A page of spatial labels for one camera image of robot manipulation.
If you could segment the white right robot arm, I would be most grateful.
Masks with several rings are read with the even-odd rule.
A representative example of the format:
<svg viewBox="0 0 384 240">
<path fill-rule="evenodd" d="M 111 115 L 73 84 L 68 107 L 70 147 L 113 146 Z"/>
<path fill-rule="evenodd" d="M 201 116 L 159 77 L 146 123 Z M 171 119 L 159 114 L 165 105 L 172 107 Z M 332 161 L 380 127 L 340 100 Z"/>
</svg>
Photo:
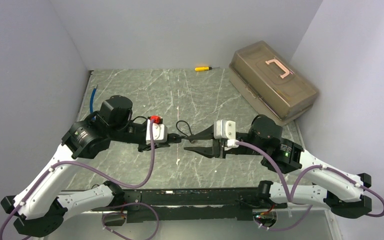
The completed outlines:
<svg viewBox="0 0 384 240">
<path fill-rule="evenodd" d="M 283 138 L 282 132 L 281 126 L 259 114 L 247 132 L 238 132 L 232 120 L 217 120 L 207 129 L 186 136 L 186 139 L 190 142 L 211 140 L 210 147 L 189 148 L 189 151 L 206 158 L 259 155 L 262 166 L 279 174 L 278 183 L 260 181 L 255 198 L 242 200 L 242 204 L 253 208 L 286 203 L 313 205 L 348 219 L 367 216 L 372 211 L 372 200 L 364 195 L 365 189 L 371 186 L 370 175 L 339 170 L 298 143 Z"/>
</svg>

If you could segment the blue cable lock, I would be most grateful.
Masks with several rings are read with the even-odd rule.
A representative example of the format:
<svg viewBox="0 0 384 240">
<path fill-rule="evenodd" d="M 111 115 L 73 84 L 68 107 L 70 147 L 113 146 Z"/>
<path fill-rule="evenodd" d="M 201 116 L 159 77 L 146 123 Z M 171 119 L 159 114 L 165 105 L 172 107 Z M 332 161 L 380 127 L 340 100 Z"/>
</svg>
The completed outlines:
<svg viewBox="0 0 384 240">
<path fill-rule="evenodd" d="M 92 114 L 94 112 L 94 99 L 95 99 L 95 94 L 97 92 L 98 85 L 95 85 L 94 88 L 92 89 L 90 98 L 89 98 L 89 113 Z"/>
</svg>

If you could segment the yellow screwdriver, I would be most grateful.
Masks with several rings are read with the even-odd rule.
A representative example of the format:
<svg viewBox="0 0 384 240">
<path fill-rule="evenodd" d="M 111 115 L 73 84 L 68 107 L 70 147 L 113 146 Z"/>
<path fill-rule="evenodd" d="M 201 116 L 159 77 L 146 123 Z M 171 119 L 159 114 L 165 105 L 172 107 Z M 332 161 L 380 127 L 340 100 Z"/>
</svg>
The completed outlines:
<svg viewBox="0 0 384 240">
<path fill-rule="evenodd" d="M 194 68 L 194 71 L 195 72 L 206 72 L 206 71 L 210 71 L 210 70 L 214 70 L 214 69 L 219 69 L 220 67 L 217 66 L 217 67 L 212 67 L 212 66 L 200 66 L 200 67 L 195 67 Z"/>
</svg>

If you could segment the brown translucent storage box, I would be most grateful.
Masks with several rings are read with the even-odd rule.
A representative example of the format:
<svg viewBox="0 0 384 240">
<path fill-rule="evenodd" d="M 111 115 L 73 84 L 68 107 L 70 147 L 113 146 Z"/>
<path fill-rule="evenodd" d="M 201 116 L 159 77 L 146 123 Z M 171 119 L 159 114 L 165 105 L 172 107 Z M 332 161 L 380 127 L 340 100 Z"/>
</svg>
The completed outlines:
<svg viewBox="0 0 384 240">
<path fill-rule="evenodd" d="M 285 126 L 309 110 L 319 91 L 265 41 L 233 54 L 230 82 L 259 114 Z"/>
</svg>

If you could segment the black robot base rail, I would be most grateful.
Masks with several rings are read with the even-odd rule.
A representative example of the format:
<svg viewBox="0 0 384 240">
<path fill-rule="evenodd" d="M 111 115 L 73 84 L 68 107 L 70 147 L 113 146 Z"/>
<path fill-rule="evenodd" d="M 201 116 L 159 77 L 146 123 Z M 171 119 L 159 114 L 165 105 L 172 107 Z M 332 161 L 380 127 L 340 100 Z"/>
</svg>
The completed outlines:
<svg viewBox="0 0 384 240">
<path fill-rule="evenodd" d="M 156 216 L 161 221 L 251 221 L 260 211 L 287 208 L 286 203 L 274 203 L 259 191 L 259 187 L 125 189 L 122 199 L 96 210 L 123 211 L 127 223 L 142 223 Z"/>
</svg>

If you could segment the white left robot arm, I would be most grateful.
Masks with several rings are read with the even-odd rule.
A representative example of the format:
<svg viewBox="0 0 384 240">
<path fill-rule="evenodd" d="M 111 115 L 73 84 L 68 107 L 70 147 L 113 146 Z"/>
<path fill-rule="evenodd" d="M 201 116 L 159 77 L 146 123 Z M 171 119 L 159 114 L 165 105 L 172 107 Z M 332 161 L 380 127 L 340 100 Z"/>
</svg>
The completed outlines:
<svg viewBox="0 0 384 240">
<path fill-rule="evenodd" d="M 136 144 L 139 152 L 151 153 L 182 141 L 180 135 L 168 132 L 161 117 L 150 116 L 143 123 L 135 123 L 132 115 L 132 101 L 113 95 L 99 110 L 70 127 L 38 176 L 19 194 L 1 200 L 7 220 L 13 221 L 19 234 L 25 239 L 41 238 L 80 213 L 101 207 L 119 209 L 124 203 L 124 190 L 140 188 L 142 183 L 123 183 L 103 173 L 105 182 L 96 188 L 61 195 L 76 170 L 90 170 L 88 160 L 107 150 L 112 141 Z"/>
</svg>

